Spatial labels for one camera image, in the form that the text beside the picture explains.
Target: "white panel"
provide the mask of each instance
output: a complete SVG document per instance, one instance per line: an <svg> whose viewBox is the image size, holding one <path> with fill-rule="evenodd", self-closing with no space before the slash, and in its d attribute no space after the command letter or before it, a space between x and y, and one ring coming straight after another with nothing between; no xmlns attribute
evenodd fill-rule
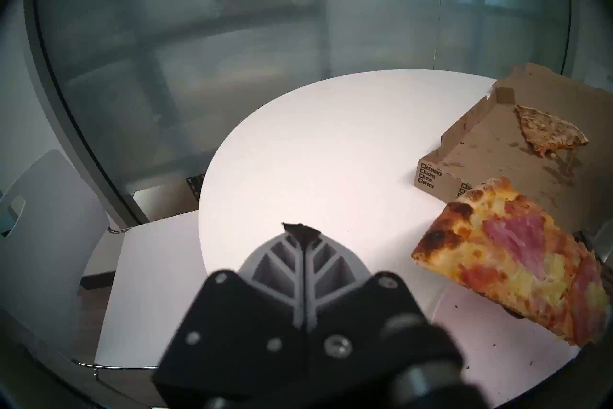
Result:
<svg viewBox="0 0 613 409"><path fill-rule="evenodd" d="M96 363L155 366L207 276L198 211L135 227L125 236Z"/></svg>

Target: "white round table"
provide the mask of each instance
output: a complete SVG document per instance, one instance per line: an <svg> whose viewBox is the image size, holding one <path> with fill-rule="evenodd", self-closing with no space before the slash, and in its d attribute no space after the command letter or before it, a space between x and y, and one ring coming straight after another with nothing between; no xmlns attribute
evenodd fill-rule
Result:
<svg viewBox="0 0 613 409"><path fill-rule="evenodd" d="M449 281L411 252L444 203L417 190L417 161L493 79L438 70L362 72L275 99L240 123L208 167L199 207L207 272L238 270L285 223L319 229L373 273L400 275L431 318Z"/></svg>

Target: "bolt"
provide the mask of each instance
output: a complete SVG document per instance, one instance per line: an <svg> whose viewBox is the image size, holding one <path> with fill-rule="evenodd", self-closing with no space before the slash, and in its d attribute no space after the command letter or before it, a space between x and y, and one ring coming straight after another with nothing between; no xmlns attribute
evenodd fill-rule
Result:
<svg viewBox="0 0 613 409"><path fill-rule="evenodd" d="M351 341L342 335L332 335L324 341L325 354L336 359L348 357L353 351Z"/></svg>
<svg viewBox="0 0 613 409"><path fill-rule="evenodd" d="M229 406L226 399L223 397L214 397L205 403L203 409L224 409L227 407Z"/></svg>
<svg viewBox="0 0 613 409"><path fill-rule="evenodd" d="M268 343L266 344L266 349L273 353L276 353L282 347L283 347L283 344L281 343L280 338L271 338L268 340Z"/></svg>
<svg viewBox="0 0 613 409"><path fill-rule="evenodd" d="M423 323L425 323L424 319L415 313L399 313L387 319L381 331L381 336L388 337L397 331Z"/></svg>
<svg viewBox="0 0 613 409"><path fill-rule="evenodd" d="M185 337L185 343L188 345L195 345L200 341L200 333L198 332L189 332Z"/></svg>
<svg viewBox="0 0 613 409"><path fill-rule="evenodd" d="M378 282L380 286L385 287L386 289L398 288L398 282L391 277L381 277L379 278Z"/></svg>

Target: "burnt crust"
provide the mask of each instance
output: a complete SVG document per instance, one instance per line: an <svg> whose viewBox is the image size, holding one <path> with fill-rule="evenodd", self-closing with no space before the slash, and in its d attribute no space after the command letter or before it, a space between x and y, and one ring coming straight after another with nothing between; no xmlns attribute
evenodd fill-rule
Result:
<svg viewBox="0 0 613 409"><path fill-rule="evenodd" d="M470 222L472 214L473 208L467 203L458 203L457 201L449 203L421 238L412 253L412 257L418 260L427 260L434 251L458 247L465 240L462 236L453 232L453 225L458 221Z"/></svg>
<svg viewBox="0 0 613 409"><path fill-rule="evenodd" d="M452 201L447 206L445 206L445 209L441 213L441 217L444 217L448 213L457 214L462 218L463 221L470 222L470 216L473 215L473 207L467 203L458 203L457 201Z"/></svg>

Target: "cardboard pizza box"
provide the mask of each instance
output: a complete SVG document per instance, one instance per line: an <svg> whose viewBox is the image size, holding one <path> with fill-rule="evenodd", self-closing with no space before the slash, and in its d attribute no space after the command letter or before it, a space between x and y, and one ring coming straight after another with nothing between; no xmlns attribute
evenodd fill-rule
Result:
<svg viewBox="0 0 613 409"><path fill-rule="evenodd" d="M589 144L541 158L522 134L515 104L575 124ZM613 216L613 94L526 64L492 86L417 164L415 186L450 202L489 178L507 176L567 232Z"/></svg>

